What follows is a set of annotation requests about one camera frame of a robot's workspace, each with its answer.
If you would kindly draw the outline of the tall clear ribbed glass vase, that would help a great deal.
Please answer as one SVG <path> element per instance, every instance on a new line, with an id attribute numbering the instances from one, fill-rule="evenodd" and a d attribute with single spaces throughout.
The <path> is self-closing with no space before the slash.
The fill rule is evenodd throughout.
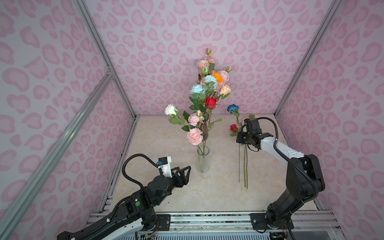
<path id="1" fill-rule="evenodd" d="M 196 162 L 196 169 L 200 173 L 206 173 L 210 170 L 211 161 L 210 161 L 210 149 L 209 147 L 198 147 L 197 149 L 198 159 Z"/>

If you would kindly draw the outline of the peach rose stem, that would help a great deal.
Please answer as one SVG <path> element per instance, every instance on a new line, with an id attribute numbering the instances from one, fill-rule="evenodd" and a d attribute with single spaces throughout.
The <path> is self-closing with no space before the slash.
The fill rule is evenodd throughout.
<path id="1" fill-rule="evenodd" d="M 228 85 L 224 85 L 220 91 L 219 91 L 219 94 L 220 94 L 220 99 L 225 99 L 227 98 L 230 93 L 231 93 L 231 88 L 228 86 Z"/>

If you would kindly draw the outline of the red rose stem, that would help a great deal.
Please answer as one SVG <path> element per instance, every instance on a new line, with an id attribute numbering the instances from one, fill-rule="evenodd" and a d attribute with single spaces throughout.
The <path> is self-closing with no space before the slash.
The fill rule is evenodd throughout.
<path id="1" fill-rule="evenodd" d="M 213 128 L 214 124 L 217 121 L 212 121 L 212 111 L 219 102 L 219 98 L 207 97 L 205 99 L 206 112 L 204 114 L 204 123 L 203 123 L 203 154 L 206 153 L 206 141 L 209 137 L 209 131 Z"/>
<path id="2" fill-rule="evenodd" d="M 233 124 L 230 126 L 231 136 L 238 137 L 242 132 L 241 124 Z M 248 189 L 248 147 L 245 144 L 238 143 L 238 164 L 239 164 L 239 182 L 241 179 L 244 181 L 244 188 Z"/>

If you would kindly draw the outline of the white rose spray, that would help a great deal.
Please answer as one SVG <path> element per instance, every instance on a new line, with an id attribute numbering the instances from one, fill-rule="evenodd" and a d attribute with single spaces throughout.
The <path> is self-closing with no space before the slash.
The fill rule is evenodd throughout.
<path id="1" fill-rule="evenodd" d="M 165 115 L 169 117 L 168 121 L 172 125 L 180 125 L 185 132 L 190 130 L 187 120 L 184 116 L 180 116 L 178 109 L 173 104 L 169 104 L 165 108 Z"/>

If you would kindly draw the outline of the orange flower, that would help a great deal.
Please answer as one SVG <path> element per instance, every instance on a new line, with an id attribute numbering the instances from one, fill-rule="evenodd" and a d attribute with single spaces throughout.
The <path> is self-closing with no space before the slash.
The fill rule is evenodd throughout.
<path id="1" fill-rule="evenodd" d="M 212 72 L 211 75 L 216 79 L 217 83 L 221 83 L 223 81 L 223 78 L 221 77 L 220 74 L 217 72 Z"/>

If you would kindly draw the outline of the pink peony flower spray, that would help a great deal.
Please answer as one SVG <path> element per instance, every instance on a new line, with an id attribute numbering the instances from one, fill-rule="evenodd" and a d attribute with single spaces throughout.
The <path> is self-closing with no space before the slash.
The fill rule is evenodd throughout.
<path id="1" fill-rule="evenodd" d="M 218 71 L 218 74 L 222 78 L 222 81 L 218 83 L 218 89 L 221 89 L 224 85 L 228 83 L 228 81 L 230 80 L 230 76 L 229 73 L 225 70 Z"/>

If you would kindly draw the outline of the light blue flower spray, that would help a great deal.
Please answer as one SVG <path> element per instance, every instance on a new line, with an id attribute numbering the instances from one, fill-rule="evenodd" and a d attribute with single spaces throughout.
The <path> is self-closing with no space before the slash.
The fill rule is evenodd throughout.
<path id="1" fill-rule="evenodd" d="M 203 116 L 206 112 L 205 99 L 207 97 L 219 98 L 219 94 L 216 91 L 218 83 L 211 75 L 212 72 L 210 72 L 210 70 L 213 70 L 212 66 L 214 64 L 211 64 L 209 68 L 204 68 L 198 75 L 199 83 L 192 86 L 189 97 L 192 103 L 189 109 L 195 112 L 200 110 Z"/>

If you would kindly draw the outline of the pink rose bud spray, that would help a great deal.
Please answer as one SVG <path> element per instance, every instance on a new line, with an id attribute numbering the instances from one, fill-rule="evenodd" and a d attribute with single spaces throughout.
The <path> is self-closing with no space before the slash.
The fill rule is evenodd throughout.
<path id="1" fill-rule="evenodd" d="M 209 68 L 211 64 L 215 64 L 215 60 L 211 56 L 211 53 L 211 49 L 206 49 L 206 56 L 198 60 L 196 63 L 198 69 L 203 70 L 204 68 Z"/>

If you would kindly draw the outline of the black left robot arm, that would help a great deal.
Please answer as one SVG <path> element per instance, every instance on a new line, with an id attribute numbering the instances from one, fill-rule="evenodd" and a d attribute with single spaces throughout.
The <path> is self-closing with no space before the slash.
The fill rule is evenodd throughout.
<path id="1" fill-rule="evenodd" d="M 64 231 L 58 240 L 118 240 L 131 233 L 150 231 L 157 226 L 155 207 L 159 206 L 174 188 L 189 183 L 191 167 L 171 169 L 170 178 L 155 177 L 146 187 L 120 200 L 113 210 L 94 224 L 74 233 Z"/>

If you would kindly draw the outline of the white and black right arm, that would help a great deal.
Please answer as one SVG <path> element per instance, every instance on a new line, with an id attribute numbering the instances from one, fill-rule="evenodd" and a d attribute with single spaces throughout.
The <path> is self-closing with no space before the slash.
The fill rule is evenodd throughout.
<path id="1" fill-rule="evenodd" d="M 266 211 L 265 223 L 269 228 L 278 229 L 289 222 L 294 212 L 325 190 L 323 172 L 317 156 L 295 151 L 269 133 L 238 133 L 236 142 L 267 152 L 287 164 L 286 189 Z"/>

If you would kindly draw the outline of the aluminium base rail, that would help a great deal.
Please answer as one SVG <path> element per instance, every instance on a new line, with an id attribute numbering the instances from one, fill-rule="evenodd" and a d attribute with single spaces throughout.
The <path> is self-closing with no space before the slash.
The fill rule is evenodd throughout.
<path id="1" fill-rule="evenodd" d="M 264 212 L 158 213 L 154 240 L 343 240 L 331 211 L 297 211 L 277 229 L 264 221 Z"/>

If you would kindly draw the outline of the aluminium diagonal frame bar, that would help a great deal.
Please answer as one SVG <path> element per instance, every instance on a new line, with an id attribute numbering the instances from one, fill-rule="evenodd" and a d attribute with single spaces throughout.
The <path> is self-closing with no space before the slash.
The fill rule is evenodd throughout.
<path id="1" fill-rule="evenodd" d="M 7 240 L 18 226 L 25 213 L 33 203 L 45 182 L 53 172 L 59 160 L 64 156 L 66 150 L 74 140 L 77 133 L 89 117 L 95 105 L 100 100 L 108 85 L 114 79 L 115 73 L 108 72 L 98 84 L 89 98 L 85 101 L 78 113 L 69 123 L 61 137 L 50 148 L 35 173 L 30 177 L 19 195 L 12 202 L 9 209 L 1 219 L 1 239 Z"/>

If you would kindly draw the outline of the aluminium frame post right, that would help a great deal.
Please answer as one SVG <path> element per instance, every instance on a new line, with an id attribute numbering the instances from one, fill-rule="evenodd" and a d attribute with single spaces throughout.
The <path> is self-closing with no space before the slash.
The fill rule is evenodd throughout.
<path id="1" fill-rule="evenodd" d="M 331 27 L 334 19 L 337 17 L 339 14 L 339 11 L 343 8 L 344 1 L 342 0 L 333 0 L 331 2 L 331 5 L 329 9 L 327 10 L 321 24 L 318 27 L 318 30 L 316 31 L 313 39 L 310 42 L 310 45 L 305 52 L 302 60 L 300 61 L 300 64 L 298 65 L 297 70 L 295 71 L 290 83 L 288 84 L 288 87 L 286 91 L 283 94 L 283 97 L 278 104 L 278 107 L 274 113 L 274 116 L 277 118 L 282 112 L 283 108 L 289 101 L 289 97 L 293 93 L 296 85 L 300 81 L 301 76 L 303 75 L 304 70 L 306 69 L 307 65 L 311 61 L 311 58 L 315 54 L 318 46 L 320 45 L 322 39 L 326 35 L 327 31 Z"/>

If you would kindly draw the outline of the aluminium frame corner post left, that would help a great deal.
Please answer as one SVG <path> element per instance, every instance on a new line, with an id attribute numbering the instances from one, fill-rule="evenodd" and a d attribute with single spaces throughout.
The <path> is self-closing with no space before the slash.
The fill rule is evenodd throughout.
<path id="1" fill-rule="evenodd" d="M 96 28 L 96 24 L 95 24 L 95 22 L 91 16 L 91 13 L 87 7 L 86 2 L 83 0 L 74 0 L 73 3 L 77 8 L 77 11 L 78 11 L 80 17 L 83 19 L 83 21 L 85 23 L 85 27 L 88 30 L 88 32 L 90 33 L 90 36 L 91 36 L 92 40 L 94 41 L 95 46 L 96 46 L 96 48 L 97 48 L 97 50 L 98 50 L 98 52 L 99 52 L 99 54 L 100 54 L 100 56 L 104 62 L 106 68 L 108 69 L 108 73 L 112 76 L 112 80 L 113 80 L 115 86 L 117 87 L 118 93 L 122 97 L 124 105 L 126 106 L 127 110 L 129 111 L 131 117 L 135 120 L 137 116 L 135 115 L 133 107 L 132 107 L 132 105 L 128 99 L 128 96 L 127 96 L 127 94 L 123 88 L 123 85 L 122 85 L 122 83 L 121 83 L 121 81 L 120 81 L 120 79 L 116 73 L 115 67 L 111 61 L 110 56 L 108 55 L 106 46 L 103 43 L 102 38 L 101 38 L 97 28 Z"/>

